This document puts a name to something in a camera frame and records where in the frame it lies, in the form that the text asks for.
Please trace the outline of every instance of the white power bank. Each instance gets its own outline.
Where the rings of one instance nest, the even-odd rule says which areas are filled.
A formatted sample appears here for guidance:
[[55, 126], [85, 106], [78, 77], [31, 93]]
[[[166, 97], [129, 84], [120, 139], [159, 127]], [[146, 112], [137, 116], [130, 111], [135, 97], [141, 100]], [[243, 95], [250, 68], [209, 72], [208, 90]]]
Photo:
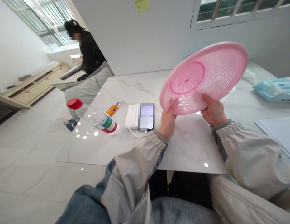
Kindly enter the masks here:
[[138, 128], [138, 117], [139, 117], [139, 104], [132, 104], [128, 106], [125, 127], [130, 129]]

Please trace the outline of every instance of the black hair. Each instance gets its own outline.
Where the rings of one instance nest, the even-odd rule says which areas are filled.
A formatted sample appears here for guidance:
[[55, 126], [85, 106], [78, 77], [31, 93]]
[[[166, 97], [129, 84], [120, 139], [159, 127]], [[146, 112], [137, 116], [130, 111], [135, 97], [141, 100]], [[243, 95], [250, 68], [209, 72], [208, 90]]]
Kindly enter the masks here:
[[83, 31], [83, 28], [79, 25], [79, 23], [76, 20], [70, 20], [68, 22], [65, 22], [64, 27], [68, 35], [72, 39], [74, 33], [82, 33]]

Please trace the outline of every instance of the phone screen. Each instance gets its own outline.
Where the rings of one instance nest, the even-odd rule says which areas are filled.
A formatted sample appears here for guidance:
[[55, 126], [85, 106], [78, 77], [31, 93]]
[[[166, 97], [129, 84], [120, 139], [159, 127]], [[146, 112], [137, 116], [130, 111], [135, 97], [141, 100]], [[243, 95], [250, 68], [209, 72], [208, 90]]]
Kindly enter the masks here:
[[140, 104], [139, 131], [153, 130], [154, 104]]

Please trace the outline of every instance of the black jacket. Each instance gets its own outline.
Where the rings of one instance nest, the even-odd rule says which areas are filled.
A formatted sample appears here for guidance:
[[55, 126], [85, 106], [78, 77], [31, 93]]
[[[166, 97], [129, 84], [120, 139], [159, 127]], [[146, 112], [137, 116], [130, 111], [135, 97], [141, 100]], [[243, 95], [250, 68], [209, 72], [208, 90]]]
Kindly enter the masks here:
[[82, 69], [85, 70], [87, 74], [94, 72], [104, 61], [106, 61], [90, 32], [82, 32], [80, 51], [83, 55]]

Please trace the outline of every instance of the orange object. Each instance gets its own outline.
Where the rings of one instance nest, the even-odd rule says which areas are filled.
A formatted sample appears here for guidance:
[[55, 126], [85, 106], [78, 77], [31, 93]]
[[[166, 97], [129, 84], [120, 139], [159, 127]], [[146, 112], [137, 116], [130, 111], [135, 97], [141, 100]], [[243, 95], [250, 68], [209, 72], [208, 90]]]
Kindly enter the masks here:
[[117, 110], [119, 107], [117, 107], [116, 105], [112, 105], [107, 111], [106, 113], [110, 116], [112, 116]]

